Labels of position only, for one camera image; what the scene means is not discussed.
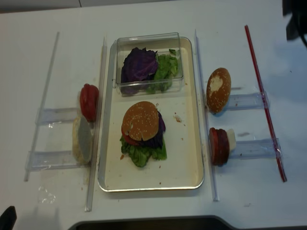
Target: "tray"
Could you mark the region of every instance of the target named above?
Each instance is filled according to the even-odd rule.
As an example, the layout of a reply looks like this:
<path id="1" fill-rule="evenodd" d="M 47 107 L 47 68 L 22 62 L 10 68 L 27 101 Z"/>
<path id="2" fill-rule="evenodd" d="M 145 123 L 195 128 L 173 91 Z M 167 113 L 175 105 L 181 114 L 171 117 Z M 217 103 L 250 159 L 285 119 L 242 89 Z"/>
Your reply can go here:
<path id="1" fill-rule="evenodd" d="M 116 42 L 110 50 L 106 86 L 98 182 L 106 192 L 195 189 L 204 180 L 204 164 L 198 121 L 197 95 L 194 84 L 192 47 L 187 38 L 180 38 L 185 84 L 178 92 L 123 97 L 112 87 L 116 74 Z M 166 125 L 164 134 L 167 160 L 149 159 L 144 168 L 137 168 L 128 156 L 121 158 L 121 125 L 127 109 L 140 101 L 157 105 Z M 180 116 L 177 122 L 174 116 Z"/>

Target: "top bun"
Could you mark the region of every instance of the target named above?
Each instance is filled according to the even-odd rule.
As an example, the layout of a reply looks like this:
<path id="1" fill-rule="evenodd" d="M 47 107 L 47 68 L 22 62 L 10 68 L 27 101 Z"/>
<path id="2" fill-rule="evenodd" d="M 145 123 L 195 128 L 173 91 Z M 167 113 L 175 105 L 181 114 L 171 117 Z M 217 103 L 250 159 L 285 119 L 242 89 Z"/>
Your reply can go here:
<path id="1" fill-rule="evenodd" d="M 207 84 L 207 105 L 213 113 L 223 110 L 231 91 L 231 78 L 225 68 L 216 69 L 209 77 Z"/>
<path id="2" fill-rule="evenodd" d="M 134 140 L 149 140 L 159 130 L 158 110 L 151 102 L 139 102 L 131 106 L 124 115 L 123 132 Z"/>

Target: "cheese slice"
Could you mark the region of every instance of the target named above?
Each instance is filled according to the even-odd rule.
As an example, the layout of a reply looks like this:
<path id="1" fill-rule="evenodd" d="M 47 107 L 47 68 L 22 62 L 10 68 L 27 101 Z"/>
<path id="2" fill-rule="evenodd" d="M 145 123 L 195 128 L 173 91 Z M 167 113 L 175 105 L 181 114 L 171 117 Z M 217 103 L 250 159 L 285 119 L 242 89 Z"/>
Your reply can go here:
<path id="1" fill-rule="evenodd" d="M 227 131 L 227 138 L 229 142 L 229 151 L 232 151 L 236 148 L 236 136 L 232 128 Z"/>

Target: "red stick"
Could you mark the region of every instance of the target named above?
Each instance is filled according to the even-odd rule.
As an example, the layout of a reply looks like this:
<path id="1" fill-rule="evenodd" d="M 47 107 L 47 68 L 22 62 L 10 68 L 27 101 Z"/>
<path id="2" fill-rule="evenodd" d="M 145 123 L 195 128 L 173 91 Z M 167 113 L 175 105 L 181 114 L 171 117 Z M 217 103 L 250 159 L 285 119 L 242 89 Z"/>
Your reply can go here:
<path id="1" fill-rule="evenodd" d="M 284 169 L 283 169 L 283 162 L 282 162 L 282 158 L 281 158 L 281 155 L 280 155 L 281 151 L 279 149 L 279 145 L 278 145 L 278 142 L 277 142 L 277 139 L 276 139 L 276 136 L 275 136 L 275 132 L 274 132 L 274 128 L 273 128 L 273 123 L 272 123 L 271 116 L 270 116 L 270 111 L 269 111 L 269 108 L 267 106 L 268 102 L 267 102 L 267 99 L 266 99 L 265 94 L 264 94 L 264 88 L 263 88 L 263 85 L 262 85 L 262 81 L 261 81 L 261 77 L 260 77 L 260 72 L 259 72 L 259 69 L 258 69 L 258 65 L 257 65 L 257 61 L 256 61 L 256 56 L 255 56 L 255 52 L 254 52 L 254 48 L 253 48 L 253 44 L 251 42 L 251 37 L 250 37 L 249 29 L 248 29 L 247 25 L 244 28 L 245 28 L 246 36 L 248 38 L 248 45 L 249 45 L 251 57 L 253 59 L 254 68 L 255 68 L 255 72 L 256 72 L 256 76 L 257 76 L 257 81 L 258 81 L 259 89 L 260 89 L 260 92 L 263 95 L 262 96 L 262 100 L 263 100 L 263 104 L 264 104 L 264 111 L 265 111 L 265 115 L 267 117 L 271 138 L 273 140 L 273 145 L 274 145 L 274 148 L 275 148 L 276 160 L 277 160 L 277 165 L 278 165 L 279 173 L 280 173 L 280 176 L 281 176 L 283 182 L 286 182 L 287 181 L 287 177 L 286 177 L 286 175 L 284 173 Z"/>

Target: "green lettuce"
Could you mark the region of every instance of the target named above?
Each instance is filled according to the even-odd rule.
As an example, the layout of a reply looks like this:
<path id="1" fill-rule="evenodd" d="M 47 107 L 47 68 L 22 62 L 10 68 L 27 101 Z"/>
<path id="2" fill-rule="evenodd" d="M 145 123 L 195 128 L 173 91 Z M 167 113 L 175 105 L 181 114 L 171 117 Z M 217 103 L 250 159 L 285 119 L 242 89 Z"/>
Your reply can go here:
<path id="1" fill-rule="evenodd" d="M 174 49 L 168 49 L 168 51 L 172 54 L 172 55 L 175 55 L 177 54 L 176 50 Z"/>
<path id="2" fill-rule="evenodd" d="M 171 55 L 158 55 L 156 54 L 156 60 L 158 61 L 158 70 L 154 74 L 153 80 L 162 80 L 162 79 L 171 79 L 175 77 L 178 73 L 178 60 L 176 57 Z M 162 92 L 166 91 L 169 87 L 172 86 L 172 81 L 165 83 L 156 83 L 151 84 L 147 89 L 147 93 L 155 93 L 156 90 Z"/>
<path id="3" fill-rule="evenodd" d="M 156 160 L 167 159 L 164 139 L 163 139 L 163 146 L 161 149 L 160 148 L 152 149 L 146 146 L 143 147 L 143 146 L 130 145 L 125 141 L 123 136 L 121 136 L 120 141 L 121 141 L 121 152 L 123 154 L 128 154 L 132 162 L 137 167 L 144 167 L 150 156 L 152 156 Z"/>

